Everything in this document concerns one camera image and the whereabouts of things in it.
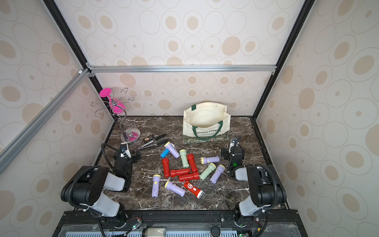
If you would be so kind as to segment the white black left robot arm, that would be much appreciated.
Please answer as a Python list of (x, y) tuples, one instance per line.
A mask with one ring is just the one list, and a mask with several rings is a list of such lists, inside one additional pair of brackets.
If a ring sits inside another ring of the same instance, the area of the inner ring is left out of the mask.
[(61, 200), (97, 217), (125, 220), (123, 205), (103, 191), (126, 193), (132, 182), (133, 164), (140, 159), (138, 150), (131, 158), (123, 155), (115, 160), (112, 172), (108, 167), (82, 166), (62, 189)]

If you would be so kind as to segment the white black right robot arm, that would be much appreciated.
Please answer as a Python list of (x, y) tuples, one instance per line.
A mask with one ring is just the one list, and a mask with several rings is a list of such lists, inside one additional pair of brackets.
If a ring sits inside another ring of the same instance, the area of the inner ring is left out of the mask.
[(250, 195), (235, 207), (236, 220), (257, 216), (286, 202), (285, 189), (273, 165), (243, 165), (244, 150), (240, 146), (222, 149), (221, 157), (229, 161), (227, 174), (249, 186)]

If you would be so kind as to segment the red flashlight vertical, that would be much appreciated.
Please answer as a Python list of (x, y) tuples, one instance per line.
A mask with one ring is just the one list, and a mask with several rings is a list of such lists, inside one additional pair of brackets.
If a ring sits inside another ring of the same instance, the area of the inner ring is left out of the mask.
[(161, 162), (162, 162), (162, 165), (163, 165), (164, 176), (165, 176), (165, 178), (169, 178), (170, 177), (169, 159), (168, 158), (163, 158), (161, 160)]

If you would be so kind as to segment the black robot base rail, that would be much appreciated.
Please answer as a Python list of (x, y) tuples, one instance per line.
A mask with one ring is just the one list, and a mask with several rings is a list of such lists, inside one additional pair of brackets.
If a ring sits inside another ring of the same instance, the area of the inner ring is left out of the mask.
[(116, 227), (105, 218), (79, 211), (65, 212), (55, 237), (306, 237), (296, 210), (269, 210), (238, 217), (232, 210), (127, 211)]

